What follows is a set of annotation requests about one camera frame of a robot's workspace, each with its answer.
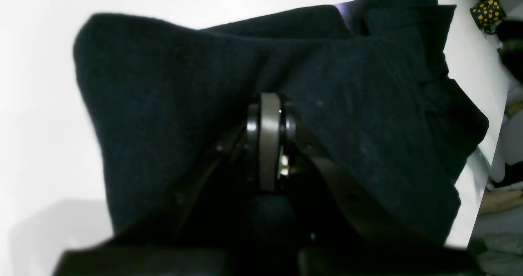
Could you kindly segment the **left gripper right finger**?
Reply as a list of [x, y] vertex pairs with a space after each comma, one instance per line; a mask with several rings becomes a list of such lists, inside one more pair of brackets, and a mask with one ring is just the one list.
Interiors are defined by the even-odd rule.
[[313, 174], [313, 188], [306, 191], [306, 203], [318, 207], [328, 224], [340, 234], [351, 229], [368, 245], [441, 246], [392, 216], [342, 167], [336, 164], [311, 131], [294, 115], [293, 104], [278, 94], [262, 93], [259, 98], [259, 188], [276, 193], [284, 190], [297, 159], [302, 158]]

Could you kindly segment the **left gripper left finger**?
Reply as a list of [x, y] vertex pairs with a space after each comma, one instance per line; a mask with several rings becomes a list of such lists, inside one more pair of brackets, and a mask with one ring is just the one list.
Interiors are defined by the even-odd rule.
[[114, 246], [224, 246], [243, 207], [259, 190], [260, 104], [222, 134], [159, 203], [118, 233]]

